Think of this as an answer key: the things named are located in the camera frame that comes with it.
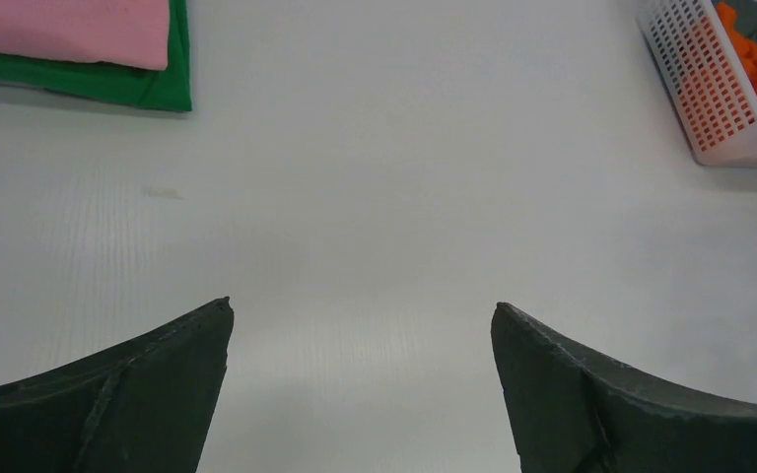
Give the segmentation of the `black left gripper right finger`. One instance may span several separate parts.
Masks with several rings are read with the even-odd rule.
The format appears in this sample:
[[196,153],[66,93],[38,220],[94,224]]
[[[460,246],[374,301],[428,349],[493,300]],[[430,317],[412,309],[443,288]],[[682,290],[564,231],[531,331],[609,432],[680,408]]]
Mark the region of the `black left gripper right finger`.
[[757,404],[642,372],[507,303],[491,340],[524,472],[757,472]]

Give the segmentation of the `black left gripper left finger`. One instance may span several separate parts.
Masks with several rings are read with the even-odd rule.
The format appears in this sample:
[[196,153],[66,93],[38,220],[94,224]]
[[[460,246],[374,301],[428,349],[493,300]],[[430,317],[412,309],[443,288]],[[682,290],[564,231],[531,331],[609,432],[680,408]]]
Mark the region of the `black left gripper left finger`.
[[0,472],[193,472],[234,313],[213,300],[143,335],[0,385]]

